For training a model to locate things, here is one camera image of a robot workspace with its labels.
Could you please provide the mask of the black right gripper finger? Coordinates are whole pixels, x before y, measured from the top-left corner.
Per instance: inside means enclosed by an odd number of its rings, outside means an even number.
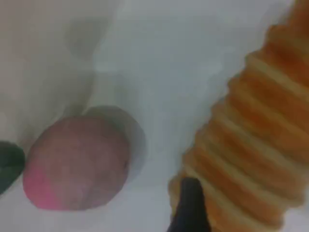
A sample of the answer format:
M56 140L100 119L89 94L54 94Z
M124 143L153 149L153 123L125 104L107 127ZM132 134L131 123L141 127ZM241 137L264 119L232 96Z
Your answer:
M180 201L168 232L209 232L205 198L198 179L185 177L181 181Z

